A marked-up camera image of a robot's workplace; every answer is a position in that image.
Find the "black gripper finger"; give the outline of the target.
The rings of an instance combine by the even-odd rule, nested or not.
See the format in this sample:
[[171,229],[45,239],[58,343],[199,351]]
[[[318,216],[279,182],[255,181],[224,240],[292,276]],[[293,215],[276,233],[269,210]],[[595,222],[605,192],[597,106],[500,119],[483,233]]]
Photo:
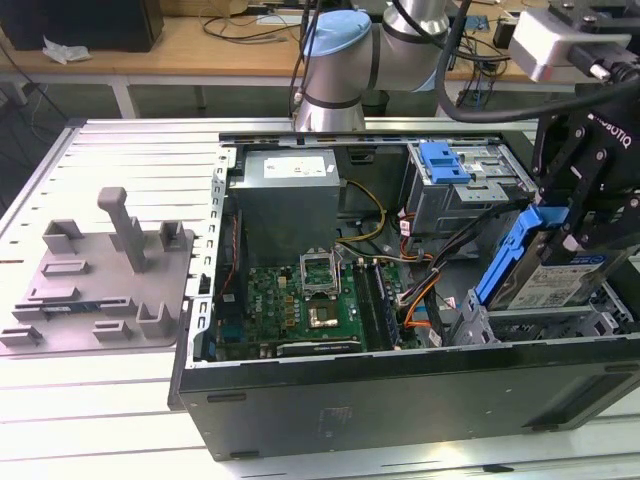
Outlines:
[[607,141],[591,112],[542,119],[533,167],[541,200],[585,200],[608,160]]
[[547,261],[580,253],[634,250],[639,244],[637,169],[550,169],[547,205],[560,211]]

